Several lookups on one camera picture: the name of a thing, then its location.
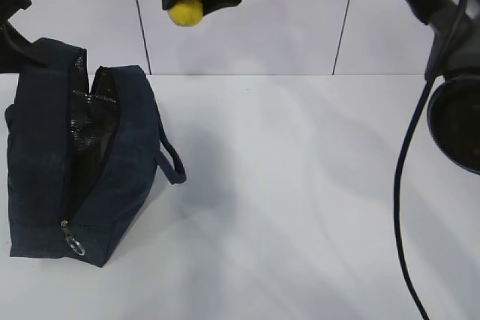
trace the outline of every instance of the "yellow ball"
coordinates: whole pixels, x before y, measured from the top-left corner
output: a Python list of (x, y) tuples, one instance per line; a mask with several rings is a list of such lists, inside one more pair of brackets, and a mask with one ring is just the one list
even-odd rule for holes
[(180, 26), (195, 26), (203, 19), (202, 0), (181, 0), (168, 10), (170, 19)]

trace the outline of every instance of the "black strap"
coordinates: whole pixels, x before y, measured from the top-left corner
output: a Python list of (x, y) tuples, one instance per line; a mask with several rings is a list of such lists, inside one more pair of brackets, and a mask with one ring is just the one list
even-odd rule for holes
[(185, 174), (185, 167), (180, 159), (179, 153), (175, 150), (173, 145), (169, 142), (167, 135), (165, 134), (164, 125), (158, 113), (158, 134), (160, 136), (160, 143), (163, 145), (168, 154), (172, 157), (173, 167), (170, 161), (165, 157), (164, 153), (160, 149), (157, 151), (155, 160), (158, 166), (162, 169), (166, 178), (171, 184), (182, 184), (186, 182), (187, 176)]

